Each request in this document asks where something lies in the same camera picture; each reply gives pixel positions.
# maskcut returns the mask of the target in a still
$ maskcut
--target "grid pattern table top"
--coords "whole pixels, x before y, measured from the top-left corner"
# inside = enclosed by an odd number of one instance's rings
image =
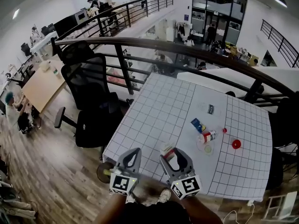
[[[217,102],[221,115],[210,118],[209,114],[200,114],[202,111],[196,110],[199,97],[205,97],[211,104]],[[228,130],[219,134],[214,153],[208,159],[194,146],[198,133],[190,124],[193,118],[207,123],[208,128],[217,125]],[[235,138],[242,143],[236,151],[230,145]],[[203,182],[202,193],[234,199],[263,196],[272,152],[266,111],[223,93],[153,73],[118,126],[104,156],[116,161],[122,153],[139,147],[142,150],[139,173],[166,182],[168,177],[159,164],[160,146],[164,142],[192,157],[195,172]],[[202,162],[209,162],[210,170],[205,170]]]

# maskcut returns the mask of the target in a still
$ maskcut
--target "person with green hair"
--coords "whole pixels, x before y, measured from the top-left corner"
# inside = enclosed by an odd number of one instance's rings
[[[28,104],[28,100],[24,95],[22,95],[21,99],[18,102],[14,102],[14,94],[12,92],[9,92],[5,96],[5,103],[6,103],[6,118],[8,123],[11,127],[17,126],[17,122],[19,117],[24,113],[26,105]]]

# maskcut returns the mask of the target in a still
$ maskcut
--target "white sneaker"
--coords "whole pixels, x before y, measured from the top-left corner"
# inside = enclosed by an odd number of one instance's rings
[[[160,197],[158,198],[157,203],[165,203],[170,199],[171,196],[171,191],[169,189],[164,189],[161,194]]]
[[[136,199],[133,197],[133,194],[127,196],[126,203],[136,203]]]

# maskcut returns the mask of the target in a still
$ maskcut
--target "chair armrest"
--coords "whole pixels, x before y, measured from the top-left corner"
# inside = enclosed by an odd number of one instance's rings
[[[61,126],[61,123],[63,121],[64,112],[65,112],[65,107],[61,107],[56,114],[55,122],[54,122],[54,127],[56,129],[59,129]]]
[[[110,114],[121,110],[120,102],[118,100],[118,96],[117,96],[116,92],[109,93],[108,107],[109,107]]]

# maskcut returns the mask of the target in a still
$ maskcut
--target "red round object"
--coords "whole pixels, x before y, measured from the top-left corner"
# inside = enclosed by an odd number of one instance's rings
[[[232,146],[233,146],[234,149],[238,149],[239,147],[241,147],[241,141],[234,140]]]

